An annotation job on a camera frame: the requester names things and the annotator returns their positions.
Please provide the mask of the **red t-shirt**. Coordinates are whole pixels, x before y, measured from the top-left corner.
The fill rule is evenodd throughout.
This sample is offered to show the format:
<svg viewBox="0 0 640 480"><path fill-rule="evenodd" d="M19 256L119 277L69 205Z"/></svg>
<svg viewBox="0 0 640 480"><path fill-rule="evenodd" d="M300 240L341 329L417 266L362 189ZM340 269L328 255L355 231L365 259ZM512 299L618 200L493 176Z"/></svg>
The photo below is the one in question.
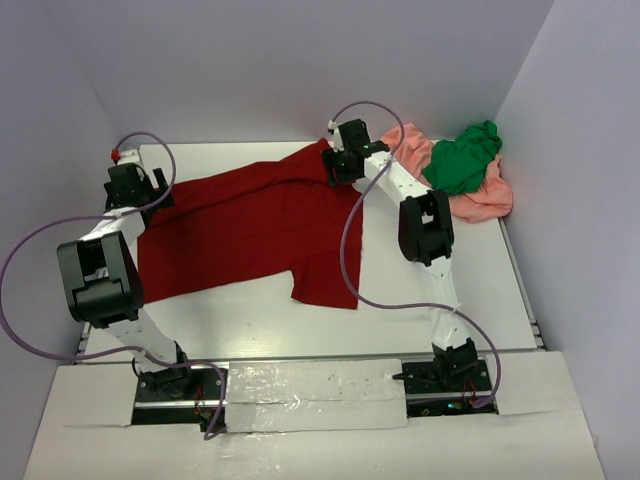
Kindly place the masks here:
<svg viewBox="0 0 640 480"><path fill-rule="evenodd" d="M174 206L138 238L144 299L156 302L288 271L292 299L358 305L363 215L351 186L332 187L320 139L280 161L261 161L177 183Z"/></svg>

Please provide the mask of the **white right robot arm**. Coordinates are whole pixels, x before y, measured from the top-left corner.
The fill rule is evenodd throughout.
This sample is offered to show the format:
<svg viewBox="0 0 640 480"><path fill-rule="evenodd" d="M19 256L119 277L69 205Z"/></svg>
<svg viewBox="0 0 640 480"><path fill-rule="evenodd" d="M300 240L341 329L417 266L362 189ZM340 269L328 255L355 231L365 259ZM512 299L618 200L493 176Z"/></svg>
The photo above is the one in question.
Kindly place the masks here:
<svg viewBox="0 0 640 480"><path fill-rule="evenodd" d="M412 176L382 141L372 141L364 121L342 124L328 122L331 146L322 152L328 183L332 187L369 180L393 201L398 212L398 246L403 257L425 275L433 302L378 304L361 296L346 270L346 240L355 214L364 203L356 201L347 217L340 241L340 268L350 292L361 302L381 310L428 308L435 312L431 347L434 359L425 373L398 374L427 385L455 391L467 382L478 364L478 353L466 317L459 310L452 275L454 228L449 200L442 190L434 190Z"/></svg>

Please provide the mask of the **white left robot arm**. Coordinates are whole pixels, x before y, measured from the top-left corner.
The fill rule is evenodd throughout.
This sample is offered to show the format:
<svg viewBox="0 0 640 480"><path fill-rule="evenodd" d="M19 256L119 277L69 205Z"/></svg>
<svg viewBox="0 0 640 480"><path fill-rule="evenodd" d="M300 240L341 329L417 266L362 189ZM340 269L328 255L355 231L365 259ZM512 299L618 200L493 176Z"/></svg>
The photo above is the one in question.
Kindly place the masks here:
<svg viewBox="0 0 640 480"><path fill-rule="evenodd" d="M107 219L78 240L60 245L57 260L67 306L73 319L103 330L133 349L138 378L152 391L172 399L188 396L196 375L187 356L164 335L144 310L144 289L130 246L160 209L174 204L167 197L157 206L138 209L168 188L162 170L150 178L139 160L108 169Z"/></svg>

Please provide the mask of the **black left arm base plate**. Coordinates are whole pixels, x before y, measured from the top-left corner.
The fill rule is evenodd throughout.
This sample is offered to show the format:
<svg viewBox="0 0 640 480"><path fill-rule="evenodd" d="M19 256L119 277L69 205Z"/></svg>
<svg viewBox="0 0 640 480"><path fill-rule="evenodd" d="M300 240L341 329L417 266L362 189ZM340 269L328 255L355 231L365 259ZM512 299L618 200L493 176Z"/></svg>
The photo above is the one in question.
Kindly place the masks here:
<svg viewBox="0 0 640 480"><path fill-rule="evenodd" d="M227 370L221 373L210 367L137 373L131 424L197 425L204 433L222 395Z"/></svg>

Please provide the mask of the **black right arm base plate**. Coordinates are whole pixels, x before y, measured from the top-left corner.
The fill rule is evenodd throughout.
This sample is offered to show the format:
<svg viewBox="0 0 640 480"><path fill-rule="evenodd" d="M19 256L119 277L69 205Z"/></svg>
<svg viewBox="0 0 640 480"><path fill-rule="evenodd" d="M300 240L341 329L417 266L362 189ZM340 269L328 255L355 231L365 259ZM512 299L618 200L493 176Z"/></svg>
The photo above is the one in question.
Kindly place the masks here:
<svg viewBox="0 0 640 480"><path fill-rule="evenodd" d="M494 401L476 406L493 389L485 360L448 382L436 378L434 361L402 361L392 378L403 383L409 418L497 413Z"/></svg>

